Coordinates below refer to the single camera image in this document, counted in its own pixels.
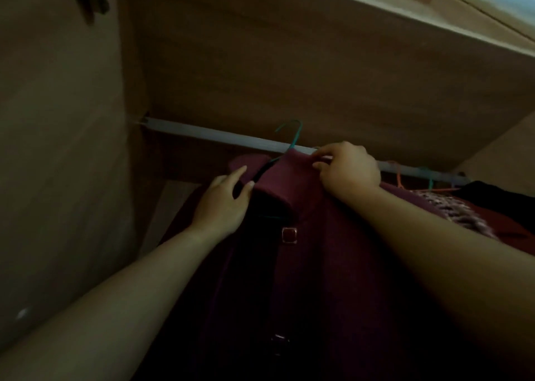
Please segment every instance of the patterned garment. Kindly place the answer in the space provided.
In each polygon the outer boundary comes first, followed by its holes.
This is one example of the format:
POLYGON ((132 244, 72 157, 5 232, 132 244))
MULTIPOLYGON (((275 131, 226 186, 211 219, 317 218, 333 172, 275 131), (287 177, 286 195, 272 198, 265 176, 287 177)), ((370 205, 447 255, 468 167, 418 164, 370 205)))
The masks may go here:
POLYGON ((440 210, 449 221, 470 229, 491 239, 499 240, 492 228, 481 216, 475 213, 468 205, 459 199, 449 195, 436 194, 433 192, 414 192, 435 208, 440 210))

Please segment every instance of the forearm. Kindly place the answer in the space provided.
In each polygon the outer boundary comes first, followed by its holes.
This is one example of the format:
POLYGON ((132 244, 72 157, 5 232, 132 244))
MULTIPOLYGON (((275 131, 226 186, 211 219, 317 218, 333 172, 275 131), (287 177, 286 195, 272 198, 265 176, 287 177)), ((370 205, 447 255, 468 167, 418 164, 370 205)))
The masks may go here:
POLYGON ((535 372, 535 257, 380 188, 355 189, 344 201, 478 342, 535 372))
POLYGON ((186 230, 121 270, 0 359, 5 380, 128 380, 218 239, 186 230))

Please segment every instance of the closet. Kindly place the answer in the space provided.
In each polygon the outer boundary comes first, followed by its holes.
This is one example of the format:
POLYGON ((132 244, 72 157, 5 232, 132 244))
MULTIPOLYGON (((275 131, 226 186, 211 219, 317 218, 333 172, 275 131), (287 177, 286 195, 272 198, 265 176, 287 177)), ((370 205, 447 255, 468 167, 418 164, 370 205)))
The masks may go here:
POLYGON ((301 146, 535 195, 534 29, 485 0, 109 1, 88 25, 75 0, 0 0, 0 346, 156 246, 158 200, 254 152, 146 116, 288 143, 299 119, 301 146))

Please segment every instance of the person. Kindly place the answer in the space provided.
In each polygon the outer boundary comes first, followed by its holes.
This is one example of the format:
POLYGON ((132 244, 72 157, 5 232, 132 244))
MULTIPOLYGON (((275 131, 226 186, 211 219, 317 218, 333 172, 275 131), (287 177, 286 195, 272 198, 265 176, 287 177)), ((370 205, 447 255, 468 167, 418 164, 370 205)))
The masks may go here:
MULTIPOLYGON (((315 156, 325 189, 369 222, 458 325, 511 374, 535 376, 535 257, 382 190, 363 147, 335 143, 315 156)), ((237 199, 232 192, 245 170, 213 180, 188 229, 6 351, 0 379, 130 379, 195 270, 244 219, 254 183, 237 199)))

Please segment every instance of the hanging rod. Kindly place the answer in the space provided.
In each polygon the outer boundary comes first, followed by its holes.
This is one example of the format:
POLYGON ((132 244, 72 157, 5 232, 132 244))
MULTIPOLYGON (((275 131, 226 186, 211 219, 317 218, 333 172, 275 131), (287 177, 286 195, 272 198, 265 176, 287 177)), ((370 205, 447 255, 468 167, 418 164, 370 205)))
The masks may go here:
MULTIPOLYGON (((245 136, 243 134, 236 134, 230 132, 223 132, 209 128, 201 128, 200 126, 186 125, 184 123, 164 121, 162 119, 155 119, 146 117, 141 121, 141 125, 146 128, 163 133, 176 134, 178 136, 187 136, 195 139, 210 140, 213 142, 226 143, 229 145, 248 147, 256 150, 264 150, 265 152, 284 153, 289 143, 276 142, 273 140, 254 138, 252 136, 245 136)), ((316 151, 314 148, 295 146, 295 150, 304 154, 312 154, 316 151)), ((378 161, 379 169, 383 172, 396 174, 398 166, 386 161, 378 161)), ((450 173, 425 170, 423 168, 399 166, 401 175, 408 177, 422 178, 425 180, 433 180, 440 182, 451 182, 452 185, 459 187, 466 185, 470 179, 461 175, 454 175, 450 173)))

